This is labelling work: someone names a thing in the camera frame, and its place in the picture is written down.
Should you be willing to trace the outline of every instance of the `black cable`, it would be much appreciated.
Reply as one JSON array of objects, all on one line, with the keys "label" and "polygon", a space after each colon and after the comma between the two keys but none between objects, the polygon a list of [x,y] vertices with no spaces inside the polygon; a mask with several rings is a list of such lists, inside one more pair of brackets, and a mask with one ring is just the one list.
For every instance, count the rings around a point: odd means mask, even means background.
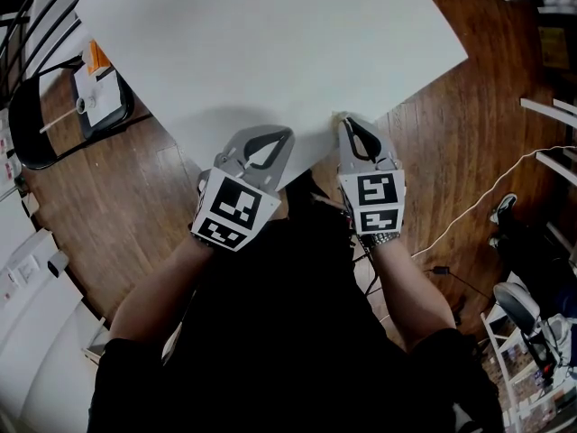
[{"label": "black cable", "polygon": [[371,253],[369,252],[369,249],[367,247],[365,247],[365,245],[362,243],[361,237],[359,235],[357,235],[357,240],[359,241],[359,244],[361,245],[362,250],[364,250],[364,256],[366,256],[369,259],[369,262],[371,263],[371,266],[372,266],[372,270],[375,271],[375,277],[372,278],[372,281],[369,284],[369,287],[364,292],[364,296],[368,297],[369,295],[371,295],[372,286],[375,285],[375,283],[379,279],[379,274],[377,273],[377,268],[375,268],[375,263],[372,262],[372,257],[371,257]]},{"label": "black cable", "polygon": [[152,113],[144,114],[144,115],[141,115],[140,117],[136,117],[134,119],[127,120],[126,122],[124,122],[123,124],[120,124],[118,126],[123,126],[123,127],[128,128],[131,125],[138,124],[139,122],[150,119],[152,117],[154,117],[154,115],[152,115]]},{"label": "black cable", "polygon": [[557,344],[557,337],[555,336],[555,333],[554,333],[553,329],[551,328],[551,324],[549,324],[549,319],[544,319],[544,321],[547,324],[547,326],[549,327],[549,332],[551,332],[551,338],[553,339],[553,343],[555,346],[555,352],[557,353],[557,356],[559,356],[560,367],[569,367],[569,365],[563,361],[563,354],[561,353],[561,351],[559,351],[559,345]]},{"label": "black cable", "polygon": [[476,287],[472,286],[469,282],[464,281],[463,279],[461,279],[459,276],[457,276],[456,274],[453,274],[452,272],[449,272],[449,274],[451,274],[456,280],[461,281],[463,284],[468,285],[469,287],[471,287],[473,290],[475,290],[477,293],[479,293],[480,295],[482,295],[483,297],[485,297],[488,300],[491,300],[492,298],[487,295],[486,293],[481,292],[479,289],[477,289]]},{"label": "black cable", "polygon": [[449,274],[449,275],[453,276],[456,280],[461,281],[463,284],[471,287],[473,290],[475,290],[478,294],[482,295],[486,299],[492,299],[489,295],[481,292],[479,289],[477,289],[475,286],[471,285],[469,282],[464,281],[463,279],[461,279],[456,274],[453,274],[448,266],[436,266],[432,270],[424,270],[423,272],[432,272],[433,274],[437,274],[437,275]]},{"label": "black cable", "polygon": [[362,260],[363,258],[367,258],[367,254],[361,255],[359,258],[355,258],[355,259],[353,260],[353,263],[357,263],[357,262],[359,262],[360,260]]},{"label": "black cable", "polygon": [[382,290],[382,287],[379,287],[378,289],[375,290],[371,290],[369,293],[365,295],[365,297],[368,297],[369,295],[372,295],[373,293],[378,292],[379,290]]}]

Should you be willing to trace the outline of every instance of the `wooden floor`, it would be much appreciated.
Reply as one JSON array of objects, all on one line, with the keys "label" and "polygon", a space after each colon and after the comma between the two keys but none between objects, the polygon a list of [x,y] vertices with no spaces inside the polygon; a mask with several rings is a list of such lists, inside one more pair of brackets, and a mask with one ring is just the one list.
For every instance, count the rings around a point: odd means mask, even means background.
[{"label": "wooden floor", "polygon": [[[518,105],[520,97],[543,103],[553,97],[540,69],[533,6],[501,0],[435,2],[469,59],[380,121],[407,172],[403,240],[411,252],[430,245],[521,154],[564,138],[560,124]],[[50,103],[51,114],[68,110],[65,96],[60,102]],[[155,120],[47,170],[25,172],[41,203],[39,221],[54,232],[88,300],[107,318],[187,233],[196,174],[192,161]],[[335,156],[315,166],[314,174],[337,197]],[[490,295],[503,275],[499,257],[487,245],[495,231],[488,221],[491,209],[515,191],[520,217],[545,219],[553,186],[552,172],[535,159],[524,160],[417,263],[424,270],[448,265]],[[466,298],[461,330],[479,333],[479,313],[488,299],[450,276],[432,280],[452,305]]]}]

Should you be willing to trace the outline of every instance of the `white paper sheet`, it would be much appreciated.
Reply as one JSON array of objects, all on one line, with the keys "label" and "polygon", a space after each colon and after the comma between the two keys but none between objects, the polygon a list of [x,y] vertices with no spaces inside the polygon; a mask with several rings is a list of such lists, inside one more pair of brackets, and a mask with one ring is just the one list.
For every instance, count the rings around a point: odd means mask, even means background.
[{"label": "white paper sheet", "polygon": [[333,111],[377,119],[466,59],[431,0],[81,0],[77,13],[201,168],[244,127],[290,126],[280,187],[334,147]]},{"label": "white paper sheet", "polygon": [[74,73],[74,80],[80,97],[96,100],[96,106],[86,111],[90,126],[95,126],[122,105],[115,70],[96,81],[95,76],[88,76],[86,66],[82,66]]}]

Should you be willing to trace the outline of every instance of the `metal watch band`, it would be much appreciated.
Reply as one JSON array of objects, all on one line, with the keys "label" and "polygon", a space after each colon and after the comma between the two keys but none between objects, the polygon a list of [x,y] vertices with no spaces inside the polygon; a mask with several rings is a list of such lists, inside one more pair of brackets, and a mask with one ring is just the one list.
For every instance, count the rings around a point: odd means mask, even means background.
[{"label": "metal watch band", "polygon": [[190,232],[190,235],[192,235],[195,239],[197,239],[200,243],[204,244],[204,245],[208,245],[209,247],[215,249],[215,250],[226,250],[223,247],[221,247],[220,245],[210,242],[208,239],[205,239],[204,237],[200,237],[199,235],[194,234],[192,231],[192,223],[190,223],[188,225],[188,231]]},{"label": "metal watch band", "polygon": [[400,237],[399,232],[395,233],[377,233],[375,235],[364,235],[362,236],[362,243],[365,247],[369,250],[372,250],[377,245],[385,244],[388,241],[392,241],[393,239],[397,239]]}]

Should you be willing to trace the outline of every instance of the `forearm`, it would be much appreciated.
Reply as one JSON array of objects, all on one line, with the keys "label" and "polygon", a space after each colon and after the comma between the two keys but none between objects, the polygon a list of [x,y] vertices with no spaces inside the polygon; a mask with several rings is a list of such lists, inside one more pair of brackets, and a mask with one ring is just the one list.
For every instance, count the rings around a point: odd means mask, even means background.
[{"label": "forearm", "polygon": [[188,235],[121,304],[111,338],[163,345],[174,331],[213,249]]},{"label": "forearm", "polygon": [[377,245],[371,253],[390,317],[408,349],[437,330],[455,328],[447,300],[398,239]]}]

